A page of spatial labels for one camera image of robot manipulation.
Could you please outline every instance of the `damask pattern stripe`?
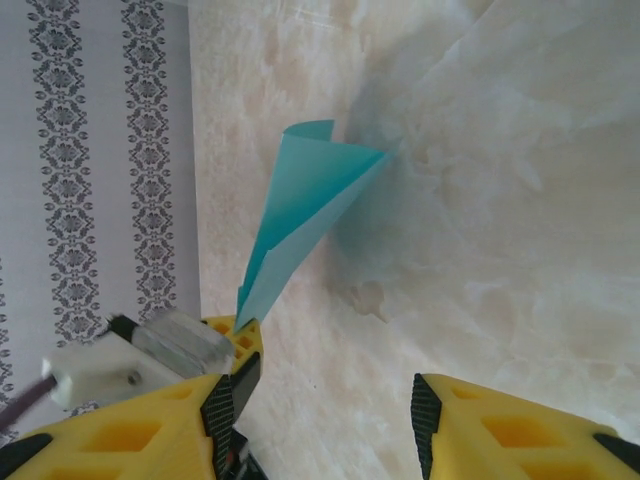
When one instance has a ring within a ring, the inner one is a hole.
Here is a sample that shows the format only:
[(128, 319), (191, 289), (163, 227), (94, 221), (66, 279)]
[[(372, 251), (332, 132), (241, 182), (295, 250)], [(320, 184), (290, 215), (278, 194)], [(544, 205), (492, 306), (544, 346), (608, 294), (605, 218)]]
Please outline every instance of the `damask pattern stripe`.
[(138, 312), (141, 320), (175, 302), (173, 216), (167, 136), (167, 73), (161, 2), (122, 0)]
[(40, 158), (45, 181), (49, 264), (58, 346), (88, 342), (101, 327), (95, 269), (87, 114), (78, 0), (26, 0), (40, 101)]
[[(3, 288), (2, 259), (0, 258), (0, 408), (4, 408), (4, 406), (9, 403), (9, 393), (13, 391), (14, 388), (13, 383), (11, 383), (13, 366), (8, 361), (11, 351), (6, 348), (6, 344), (9, 342), (9, 329), (7, 328), (7, 315), (4, 312), (6, 301)], [(0, 447), (15, 440), (17, 437), (18, 432), (13, 429), (0, 432)]]

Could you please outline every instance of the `marble countertop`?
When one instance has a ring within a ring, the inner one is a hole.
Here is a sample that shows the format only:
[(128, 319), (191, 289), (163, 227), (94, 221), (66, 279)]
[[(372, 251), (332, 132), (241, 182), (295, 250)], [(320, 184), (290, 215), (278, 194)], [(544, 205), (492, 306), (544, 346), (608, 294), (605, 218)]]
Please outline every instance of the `marble countertop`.
[(204, 315), (235, 307), (281, 132), (398, 158), (263, 326), (272, 478), (420, 478), (413, 374), (640, 439), (637, 2), (193, 0)]

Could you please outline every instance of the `white marble surface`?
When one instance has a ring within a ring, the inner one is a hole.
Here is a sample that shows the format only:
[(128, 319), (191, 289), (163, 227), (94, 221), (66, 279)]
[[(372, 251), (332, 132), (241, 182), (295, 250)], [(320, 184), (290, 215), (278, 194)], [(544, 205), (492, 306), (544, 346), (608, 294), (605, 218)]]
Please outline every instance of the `white marble surface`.
[(193, 0), (203, 314), (235, 307), (282, 130), (402, 139), (264, 324), (273, 478), (419, 478), (412, 375), (640, 440), (640, 4)]

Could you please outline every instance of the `patterned wallpaper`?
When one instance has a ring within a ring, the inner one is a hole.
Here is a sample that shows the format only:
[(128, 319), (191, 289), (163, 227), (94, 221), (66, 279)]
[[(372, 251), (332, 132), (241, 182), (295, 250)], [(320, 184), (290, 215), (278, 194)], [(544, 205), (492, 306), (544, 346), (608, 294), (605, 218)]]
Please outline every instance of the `patterned wallpaper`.
[[(0, 406), (111, 312), (199, 316), (187, 18), (0, 0)], [(68, 414), (43, 402), (0, 443)]]

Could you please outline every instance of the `teal paper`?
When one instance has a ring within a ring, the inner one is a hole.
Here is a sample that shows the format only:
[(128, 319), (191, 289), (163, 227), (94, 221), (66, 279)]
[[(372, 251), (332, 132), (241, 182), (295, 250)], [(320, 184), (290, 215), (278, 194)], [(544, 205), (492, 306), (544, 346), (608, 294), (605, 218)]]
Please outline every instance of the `teal paper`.
[(331, 142), (333, 121), (285, 130), (244, 283), (235, 331), (263, 321), (320, 238), (393, 156)]

